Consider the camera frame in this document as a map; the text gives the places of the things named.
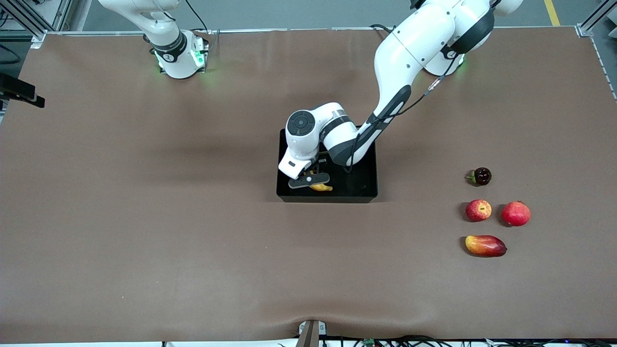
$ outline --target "table surface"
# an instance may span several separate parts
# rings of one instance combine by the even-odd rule
[[[373,203],[276,197],[288,115],[337,101],[363,122],[381,40],[225,34],[207,73],[172,80],[141,37],[48,35],[20,76],[47,106],[12,102],[1,125],[1,342],[260,340],[305,319],[357,337],[615,337],[617,104],[573,28],[495,30],[379,139]],[[478,188],[479,166],[494,177]],[[495,216],[473,224],[478,198]],[[515,200],[533,217],[508,228]],[[470,256],[469,234],[508,252]]]

